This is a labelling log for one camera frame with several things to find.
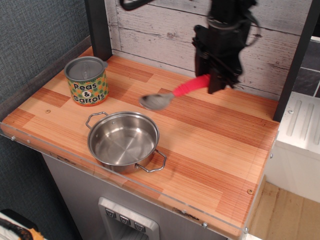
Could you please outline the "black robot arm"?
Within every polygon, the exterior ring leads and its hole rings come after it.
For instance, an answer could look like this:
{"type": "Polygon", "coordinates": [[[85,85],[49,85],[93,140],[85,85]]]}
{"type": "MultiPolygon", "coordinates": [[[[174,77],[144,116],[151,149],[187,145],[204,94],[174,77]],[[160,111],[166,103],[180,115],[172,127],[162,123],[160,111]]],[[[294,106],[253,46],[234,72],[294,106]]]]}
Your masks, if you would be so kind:
{"type": "Polygon", "coordinates": [[[252,24],[259,25],[250,8],[255,0],[213,0],[207,15],[207,27],[196,25],[192,44],[195,75],[209,77],[208,93],[233,88],[243,73],[240,52],[255,43],[247,42],[252,24]]]}

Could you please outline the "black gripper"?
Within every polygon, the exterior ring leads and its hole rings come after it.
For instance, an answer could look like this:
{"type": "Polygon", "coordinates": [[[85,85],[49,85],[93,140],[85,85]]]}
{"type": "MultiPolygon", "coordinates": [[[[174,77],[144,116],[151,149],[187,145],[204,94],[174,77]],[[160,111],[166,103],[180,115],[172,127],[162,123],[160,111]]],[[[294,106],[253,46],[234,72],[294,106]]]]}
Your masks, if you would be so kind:
{"type": "Polygon", "coordinates": [[[243,73],[240,52],[247,46],[250,22],[239,22],[231,28],[196,25],[192,44],[196,48],[195,76],[209,74],[208,93],[238,84],[243,73]]]}

